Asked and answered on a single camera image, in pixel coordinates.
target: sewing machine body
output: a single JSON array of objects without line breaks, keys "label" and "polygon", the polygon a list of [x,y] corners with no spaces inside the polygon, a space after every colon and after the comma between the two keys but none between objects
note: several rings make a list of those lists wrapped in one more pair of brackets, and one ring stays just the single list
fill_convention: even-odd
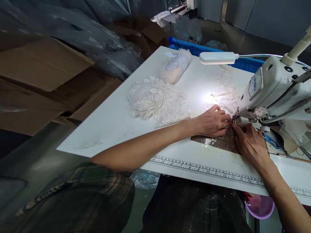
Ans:
[{"label": "sewing machine body", "polygon": [[[311,106],[311,101],[308,101],[308,98],[311,98],[311,80],[296,83],[294,87],[290,88],[294,80],[306,73],[307,70],[307,67],[298,63],[288,66],[282,63],[278,57],[269,57],[251,78],[241,95],[235,117],[256,119],[256,116],[252,116],[251,113],[257,107],[265,107],[268,114],[259,119],[262,123],[265,120],[276,121],[282,114],[285,114],[282,118],[311,120],[311,114],[307,113],[307,110],[305,111]],[[298,109],[293,109],[303,101],[307,103]]]}]

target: sleeve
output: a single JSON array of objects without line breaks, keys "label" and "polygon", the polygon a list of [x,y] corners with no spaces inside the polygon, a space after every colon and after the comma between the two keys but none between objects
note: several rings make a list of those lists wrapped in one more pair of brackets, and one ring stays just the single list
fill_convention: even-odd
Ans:
[{"label": "sleeve", "polygon": [[47,184],[6,232],[121,232],[135,192],[127,175],[84,162]]}]

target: ruler markings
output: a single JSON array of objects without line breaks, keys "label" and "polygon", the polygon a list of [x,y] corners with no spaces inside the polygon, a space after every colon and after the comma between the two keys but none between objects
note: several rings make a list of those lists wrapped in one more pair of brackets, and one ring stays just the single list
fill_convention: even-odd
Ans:
[{"label": "ruler markings", "polygon": [[[213,166],[207,166],[204,164],[170,158],[158,154],[151,158],[148,163],[192,172],[195,174],[206,175],[231,182],[242,183],[262,189],[267,189],[266,184],[260,177],[245,175],[238,172],[216,168]],[[289,185],[289,187],[292,189],[296,196],[311,199],[310,189],[305,189],[294,185]]]}]

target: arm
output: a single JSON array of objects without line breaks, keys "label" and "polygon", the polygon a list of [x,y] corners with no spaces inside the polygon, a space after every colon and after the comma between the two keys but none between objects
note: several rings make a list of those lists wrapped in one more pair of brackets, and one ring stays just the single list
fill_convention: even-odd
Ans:
[{"label": "arm", "polygon": [[174,142],[194,135],[220,137],[226,132],[222,128],[230,124],[230,115],[214,105],[196,118],[125,141],[98,153],[90,160],[115,171],[133,171]]},{"label": "arm", "polygon": [[238,150],[264,179],[285,232],[311,232],[311,218],[269,157],[262,133],[256,131],[251,123],[242,129],[237,125],[232,127],[237,133]]}]

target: cardboard box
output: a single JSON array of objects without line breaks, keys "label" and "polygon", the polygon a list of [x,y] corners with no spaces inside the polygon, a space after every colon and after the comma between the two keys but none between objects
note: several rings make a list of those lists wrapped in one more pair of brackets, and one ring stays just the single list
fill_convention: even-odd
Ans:
[{"label": "cardboard box", "polygon": [[50,92],[94,62],[60,41],[0,32],[0,76]]},{"label": "cardboard box", "polygon": [[52,92],[25,84],[0,81],[0,102],[21,109],[73,111],[105,85],[104,74],[89,68]]},{"label": "cardboard box", "polygon": [[97,93],[92,95],[89,100],[77,111],[75,111],[69,120],[84,121],[94,110],[101,105],[104,100],[106,100],[120,85],[122,81],[120,79],[113,79],[111,82],[106,83],[106,85],[101,88]]},{"label": "cardboard box", "polygon": [[167,33],[148,17],[139,17],[132,21],[118,21],[106,27],[118,34],[125,35],[128,41],[142,49],[142,57],[147,59],[160,46],[169,46]]},{"label": "cardboard box", "polygon": [[0,129],[33,136],[51,121],[69,126],[79,125],[121,84],[117,78],[103,76],[101,89],[91,95],[69,117],[60,116],[63,111],[25,109],[20,112],[0,112]]},{"label": "cardboard box", "polygon": [[61,113],[36,109],[1,112],[0,129],[33,136]]}]

